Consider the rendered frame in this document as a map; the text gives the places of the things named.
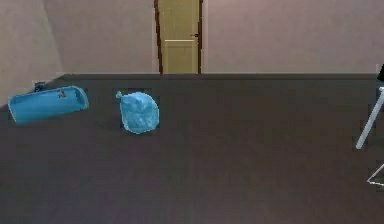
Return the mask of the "yellow wooden room door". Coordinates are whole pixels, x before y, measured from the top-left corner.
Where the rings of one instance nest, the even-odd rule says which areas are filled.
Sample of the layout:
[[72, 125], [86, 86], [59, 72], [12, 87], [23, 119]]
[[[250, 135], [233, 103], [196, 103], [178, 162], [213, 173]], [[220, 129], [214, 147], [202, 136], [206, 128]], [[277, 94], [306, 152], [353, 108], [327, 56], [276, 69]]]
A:
[[197, 74], [199, 0], [158, 0], [162, 66], [165, 74]]

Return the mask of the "blue plastic bin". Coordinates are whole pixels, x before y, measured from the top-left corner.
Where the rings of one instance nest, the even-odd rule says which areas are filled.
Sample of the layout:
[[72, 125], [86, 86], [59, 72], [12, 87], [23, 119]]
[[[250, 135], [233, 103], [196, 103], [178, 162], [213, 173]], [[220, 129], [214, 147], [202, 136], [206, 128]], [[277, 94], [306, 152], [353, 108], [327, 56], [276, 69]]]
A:
[[12, 96], [8, 108], [16, 124], [25, 124], [89, 108], [86, 92], [78, 86]]

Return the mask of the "light blue tied bag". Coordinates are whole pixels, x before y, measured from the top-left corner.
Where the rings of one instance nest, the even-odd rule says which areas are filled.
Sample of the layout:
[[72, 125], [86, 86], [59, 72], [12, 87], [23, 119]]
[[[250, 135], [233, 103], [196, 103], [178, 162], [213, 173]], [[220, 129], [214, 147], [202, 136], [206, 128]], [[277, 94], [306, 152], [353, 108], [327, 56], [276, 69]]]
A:
[[118, 91], [121, 121], [124, 129], [140, 135], [153, 131], [160, 123], [160, 111], [155, 100], [144, 92], [123, 94]]

